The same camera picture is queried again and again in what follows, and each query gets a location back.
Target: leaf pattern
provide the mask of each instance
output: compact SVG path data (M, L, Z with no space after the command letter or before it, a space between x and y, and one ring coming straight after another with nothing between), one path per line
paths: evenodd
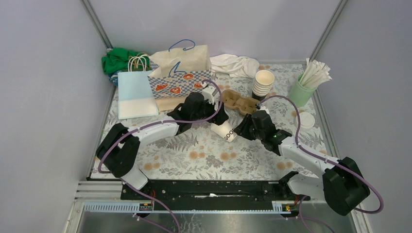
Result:
M271 92L287 95L296 78L303 72L301 65L282 64L269 65L275 75L275 83ZM244 97L252 94L253 79L230 78L226 74L218 74L216 83L225 89L233 89ZM276 128L286 130L292 134L296 131L293 124L293 107L285 100L271 99L265 103L270 109L272 121ZM300 108L315 116L315 127L307 132L301 132L299 139L302 143L315 150L325 150L320 121L315 114L313 102ZM102 133L102 140L111 127L121 122L130 130L153 121L163 119L165 112L158 116L149 116L133 119L118 120L118 91L116 90L109 110L106 125ZM229 123L235 128L242 121L243 115L239 111L226 109ZM185 179L185 180L278 180L290 171L298 171L306 176L315 176L310 171L293 163L286 167L290 160L267 151L260 141L249 141L237 137L227 143L210 130L207 122L192 124L190 130L175 137L162 138L151 144L139 148L135 164L150 179ZM114 178L111 174L100 174L97 171L99 160L96 159L91 177Z

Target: green cloth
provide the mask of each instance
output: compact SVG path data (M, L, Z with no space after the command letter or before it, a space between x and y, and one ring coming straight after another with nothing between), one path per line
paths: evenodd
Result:
M123 48L113 48L113 50L108 52L105 57L102 57L103 72L105 74L112 74L118 70L127 70L129 57L135 57L136 55L142 54L142 52L135 52ZM145 58L145 60L147 67L150 67L149 58Z

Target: gray wall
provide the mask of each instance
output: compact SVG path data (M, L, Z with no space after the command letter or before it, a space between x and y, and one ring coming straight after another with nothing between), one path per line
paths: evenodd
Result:
M333 81L321 98L341 156L355 159L385 208L374 233L410 232L412 1L350 0L319 61ZM371 195L366 209L376 209Z
M339 0L91 0L115 47L148 53L180 39L261 61L304 61Z
M80 1L0 2L0 232L61 232L111 83Z

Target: green container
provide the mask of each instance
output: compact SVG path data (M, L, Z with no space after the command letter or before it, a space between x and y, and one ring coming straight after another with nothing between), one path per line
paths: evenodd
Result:
M299 75L296 83L293 85L288 95L288 97L296 104L298 108L305 106L309 99L312 97L313 93L316 91L316 88L305 88L299 83L302 75L303 74Z

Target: white lid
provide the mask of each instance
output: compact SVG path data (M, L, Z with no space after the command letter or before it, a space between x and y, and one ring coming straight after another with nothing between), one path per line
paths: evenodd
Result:
M315 117L313 117L312 114L307 113L307 112L302 112L299 115L300 115L300 130L301 131L308 131L315 125ZM295 117L295 120L293 122L295 123L295 126L297 127L297 116Z

